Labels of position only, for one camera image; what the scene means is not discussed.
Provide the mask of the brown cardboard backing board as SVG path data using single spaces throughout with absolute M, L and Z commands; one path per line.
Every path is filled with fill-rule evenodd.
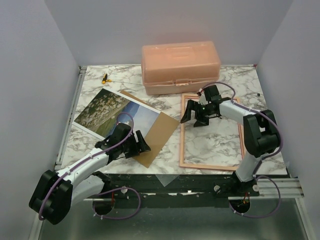
M 144 137 L 144 140 L 151 148 L 151 151 L 143 152 L 140 155 L 133 157 L 133 159 L 144 167 L 149 168 L 179 124 L 178 120 L 161 111 Z

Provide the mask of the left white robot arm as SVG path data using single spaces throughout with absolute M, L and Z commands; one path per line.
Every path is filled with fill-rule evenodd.
M 118 123 L 111 135 L 98 141 L 83 158 L 58 171 L 45 171 L 30 198 L 28 206 L 41 221 L 60 223 L 76 203 L 98 195 L 107 197 L 111 185 L 98 170 L 115 161 L 120 155 L 126 159 L 149 152 L 140 130 L 125 123 Z

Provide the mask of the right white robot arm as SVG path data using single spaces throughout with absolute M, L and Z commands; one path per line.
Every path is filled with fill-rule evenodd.
M 232 97 L 222 97 L 216 84 L 210 83 L 197 92 L 198 100 L 188 100 L 180 123 L 191 120 L 194 113 L 193 126 L 206 127 L 212 118 L 225 117 L 243 127 L 243 140 L 246 153 L 239 167 L 235 170 L 236 180 L 230 183 L 230 191 L 241 196 L 248 190 L 247 182 L 254 179 L 263 160 L 277 155 L 283 147 L 283 137 L 275 120 L 274 113 L 269 110 L 256 110 L 244 106 L 234 100 L 236 91 L 230 85 Z

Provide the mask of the pink wooden picture frame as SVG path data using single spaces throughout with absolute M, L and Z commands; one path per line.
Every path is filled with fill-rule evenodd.
M 180 125 L 179 166 L 210 171 L 235 171 L 245 156 L 243 126 L 229 118 L 212 118 L 194 127 L 192 118 Z

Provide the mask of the landscape photo print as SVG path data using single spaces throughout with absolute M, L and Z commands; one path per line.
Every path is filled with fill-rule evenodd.
M 72 124 L 100 140 L 111 135 L 117 123 L 127 124 L 145 137 L 159 115 L 159 110 L 104 87 Z

